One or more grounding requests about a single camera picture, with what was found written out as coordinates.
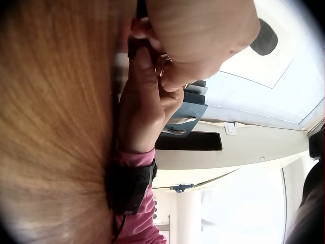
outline black cable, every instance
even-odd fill
[[[123,216],[123,220],[122,220],[121,226],[120,226],[119,230],[117,231],[117,233],[116,233],[114,239],[112,240],[112,244],[113,244],[113,243],[117,240],[117,238],[119,237],[119,235],[120,235],[120,233],[121,233],[121,231],[122,231],[122,228],[123,228],[123,226],[124,226],[125,220],[126,220],[126,215]]]

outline pink shirt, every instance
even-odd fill
[[[118,162],[123,166],[147,166],[155,156],[155,149],[143,154],[118,152]],[[152,216],[155,212],[152,186],[147,193],[136,215],[126,217],[122,231],[115,241],[116,244],[166,244],[165,236],[159,234],[159,229],[153,224]],[[123,216],[117,216],[117,228],[120,227]]]

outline black panel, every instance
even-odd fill
[[[221,151],[222,144],[219,133],[190,132],[187,137],[160,136],[156,149],[186,151]]]

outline wooden surface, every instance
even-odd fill
[[[24,243],[110,243],[118,22],[136,1],[18,1],[0,32],[0,213]]]

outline fingernail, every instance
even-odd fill
[[[173,92],[173,91],[177,91],[178,90],[178,88],[171,87],[171,86],[166,85],[164,83],[162,83],[162,87],[167,92]]]
[[[136,52],[136,61],[141,69],[147,69],[152,66],[151,58],[148,49],[141,47]]]

